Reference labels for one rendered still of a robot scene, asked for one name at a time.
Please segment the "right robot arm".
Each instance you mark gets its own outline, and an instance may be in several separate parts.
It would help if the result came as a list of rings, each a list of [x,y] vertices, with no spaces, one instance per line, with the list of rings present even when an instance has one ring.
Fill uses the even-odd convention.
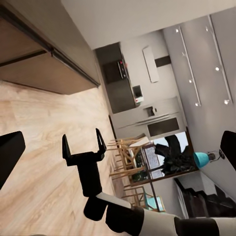
[[[184,219],[173,214],[133,206],[131,203],[103,193],[98,161],[107,151],[99,128],[96,128],[98,153],[71,155],[66,135],[62,137],[62,157],[68,166],[77,165],[83,189],[88,197],[84,215],[99,221],[105,212],[106,224],[117,233],[127,232],[131,236],[236,236],[236,218]]]

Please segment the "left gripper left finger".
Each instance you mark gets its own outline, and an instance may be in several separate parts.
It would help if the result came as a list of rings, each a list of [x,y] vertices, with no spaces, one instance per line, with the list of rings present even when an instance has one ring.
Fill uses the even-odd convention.
[[[21,131],[0,136],[0,189],[26,149]]]

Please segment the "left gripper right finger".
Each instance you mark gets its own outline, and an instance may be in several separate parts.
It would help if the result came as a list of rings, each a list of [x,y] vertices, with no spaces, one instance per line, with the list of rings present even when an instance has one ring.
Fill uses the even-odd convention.
[[[236,170],[236,133],[226,130],[222,137],[220,147]]]

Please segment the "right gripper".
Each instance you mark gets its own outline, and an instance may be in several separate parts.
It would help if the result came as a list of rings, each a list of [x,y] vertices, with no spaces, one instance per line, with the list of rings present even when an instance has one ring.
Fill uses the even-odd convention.
[[[94,183],[97,180],[100,180],[100,174],[98,169],[98,161],[102,161],[105,157],[105,152],[107,151],[107,145],[104,142],[102,134],[99,128],[96,128],[99,148],[98,153],[91,152],[79,155],[71,155],[66,135],[62,137],[62,157],[67,161],[68,166],[77,165],[81,184]]]

